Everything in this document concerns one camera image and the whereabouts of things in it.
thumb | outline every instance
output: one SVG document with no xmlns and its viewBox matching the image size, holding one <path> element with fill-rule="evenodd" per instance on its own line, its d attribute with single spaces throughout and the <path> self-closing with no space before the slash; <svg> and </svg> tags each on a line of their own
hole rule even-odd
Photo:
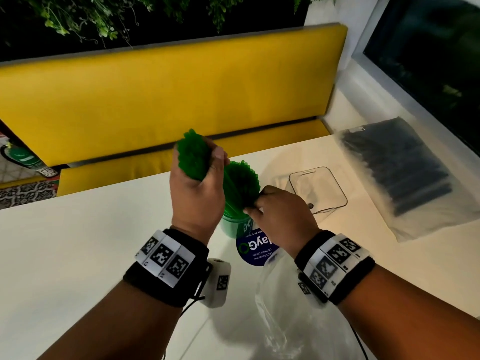
<svg viewBox="0 0 480 360">
<path fill-rule="evenodd" d="M 260 224 L 264 214 L 256 207 L 245 207 L 243 212 L 250 216 L 256 223 Z"/>
<path fill-rule="evenodd" d="M 221 146 L 216 146 L 212 151 L 212 163 L 208 168 L 207 175 L 203 180 L 205 184 L 212 187 L 223 186 L 223 166 L 224 166 L 224 151 Z"/>
</svg>

blue round sticker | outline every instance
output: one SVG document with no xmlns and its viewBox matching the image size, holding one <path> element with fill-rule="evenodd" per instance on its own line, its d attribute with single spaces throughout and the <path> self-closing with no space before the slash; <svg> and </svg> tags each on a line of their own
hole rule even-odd
<svg viewBox="0 0 480 360">
<path fill-rule="evenodd" d="M 244 261 L 253 266 L 263 266 L 270 255 L 278 248 L 259 228 L 246 236 L 237 238 L 238 254 Z"/>
</svg>

white table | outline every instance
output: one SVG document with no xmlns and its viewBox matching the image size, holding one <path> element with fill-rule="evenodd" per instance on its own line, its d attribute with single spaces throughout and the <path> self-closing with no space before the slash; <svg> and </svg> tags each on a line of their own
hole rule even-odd
<svg viewBox="0 0 480 360">
<path fill-rule="evenodd" d="M 351 236 L 380 265 L 480 315 L 479 222 L 398 243 L 333 136 L 235 158 L 242 159 L 261 186 L 282 188 L 292 172 L 328 167 L 348 204 L 323 229 Z M 0 211 L 0 359 L 36 358 L 122 278 L 146 239 L 170 224 L 168 181 L 164 173 Z M 209 248 L 211 257 L 232 265 L 227 302 L 217 309 L 192 306 L 175 329 L 167 360 L 263 359 L 254 301 L 260 268 L 243 262 L 220 229 Z"/>
</svg>

fingernail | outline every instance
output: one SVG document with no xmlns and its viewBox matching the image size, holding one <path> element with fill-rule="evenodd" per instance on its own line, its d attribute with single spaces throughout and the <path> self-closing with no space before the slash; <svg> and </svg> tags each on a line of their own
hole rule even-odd
<svg viewBox="0 0 480 360">
<path fill-rule="evenodd" d="M 223 155 L 224 155 L 224 151 L 223 151 L 223 148 L 221 146 L 217 146 L 215 147 L 215 149 L 213 149 L 213 156 L 217 159 L 223 159 Z"/>
</svg>

yellow bench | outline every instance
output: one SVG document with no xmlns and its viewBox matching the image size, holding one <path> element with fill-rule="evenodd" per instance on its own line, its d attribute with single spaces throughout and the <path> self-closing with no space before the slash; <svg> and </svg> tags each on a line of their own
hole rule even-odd
<svg viewBox="0 0 480 360">
<path fill-rule="evenodd" d="M 325 114 L 347 28 L 0 67 L 0 118 L 50 166 Z M 219 139 L 231 157 L 327 135 L 319 120 Z M 64 169 L 58 195 L 162 173 L 157 151 Z"/>
</svg>

